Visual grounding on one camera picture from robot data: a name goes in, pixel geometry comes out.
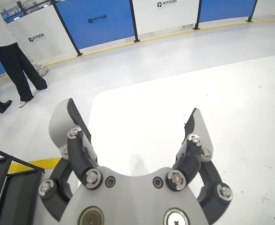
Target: white table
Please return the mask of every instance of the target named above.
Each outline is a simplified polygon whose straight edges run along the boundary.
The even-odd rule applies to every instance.
[[[234,199],[216,224],[275,223],[275,56],[98,94],[88,129],[98,163],[124,175],[174,164],[194,107]],[[198,194],[202,181],[190,184]]]

